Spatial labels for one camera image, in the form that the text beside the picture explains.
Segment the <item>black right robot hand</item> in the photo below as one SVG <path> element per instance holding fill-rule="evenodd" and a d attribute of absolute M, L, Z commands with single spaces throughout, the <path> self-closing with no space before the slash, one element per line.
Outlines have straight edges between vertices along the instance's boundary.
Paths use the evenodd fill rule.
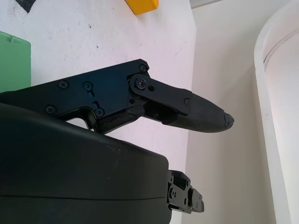
<path fill-rule="evenodd" d="M 140 117 L 203 132 L 234 118 L 152 79 L 141 59 L 0 95 L 3 224 L 168 224 L 204 211 L 168 160 L 107 134 Z"/>

